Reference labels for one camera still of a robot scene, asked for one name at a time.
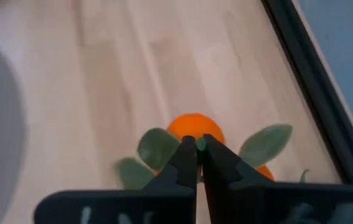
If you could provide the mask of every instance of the wooden table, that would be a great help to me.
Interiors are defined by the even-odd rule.
[[[238,151],[274,123],[293,126],[268,164],[276,180],[339,182],[259,0],[3,0],[0,52],[27,125],[22,168],[2,223],[29,223],[63,189],[114,189],[113,164],[149,128],[200,112]],[[198,223],[208,223],[199,186]]]

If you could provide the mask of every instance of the orange fruit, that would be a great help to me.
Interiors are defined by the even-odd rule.
[[[180,140],[187,135],[193,136],[197,140],[204,134],[211,134],[221,143],[225,142],[222,130],[215,121],[199,113],[184,114],[177,117],[168,126],[167,130]]]
[[[271,174],[270,170],[268,169],[268,167],[266,165],[263,165],[263,166],[257,168],[257,171],[259,173],[261,173],[262,175],[264,175],[265,177],[271,179],[272,181],[275,181],[275,178],[273,177],[273,175]]]

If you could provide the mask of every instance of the orange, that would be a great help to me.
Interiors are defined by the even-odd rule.
[[[273,177],[273,175],[271,174],[270,170],[267,168],[266,165],[263,165],[257,168],[257,171],[262,175],[264,175],[265,177],[271,179],[272,181],[275,181],[275,178]]]
[[[225,142],[222,130],[215,121],[199,113],[184,114],[177,117],[168,126],[167,130],[180,140],[187,135],[199,139],[204,134],[211,134],[221,143]]]

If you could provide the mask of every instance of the black frame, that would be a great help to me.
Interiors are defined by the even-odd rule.
[[[341,179],[353,184],[353,125],[291,0],[262,0]]]

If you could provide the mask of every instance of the tangerine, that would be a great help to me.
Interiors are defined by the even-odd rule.
[[[273,175],[271,174],[270,170],[266,165],[262,165],[261,167],[257,168],[257,171],[262,175],[264,175],[265,177],[271,179],[272,181],[275,181],[275,178],[273,177]]]
[[[197,140],[204,134],[211,134],[222,144],[225,142],[222,130],[215,121],[199,113],[184,114],[177,117],[168,126],[167,130],[180,140],[187,135],[193,136]]]

